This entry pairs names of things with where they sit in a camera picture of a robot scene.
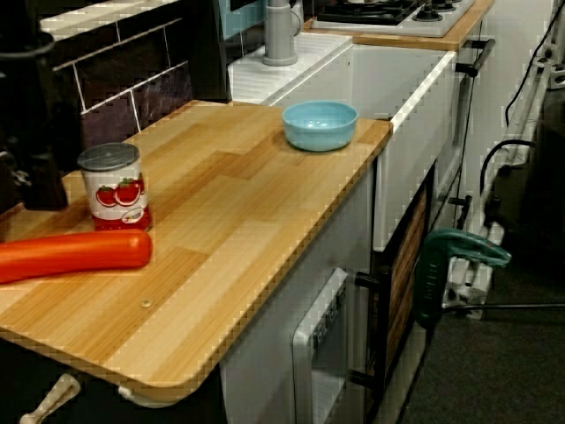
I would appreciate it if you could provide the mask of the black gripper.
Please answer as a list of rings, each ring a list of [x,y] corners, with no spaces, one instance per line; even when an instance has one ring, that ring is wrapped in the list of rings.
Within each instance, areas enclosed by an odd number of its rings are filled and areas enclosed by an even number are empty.
[[[54,151],[60,95],[44,55],[1,56],[1,149],[16,153],[12,180],[28,210],[59,211],[68,200]]]

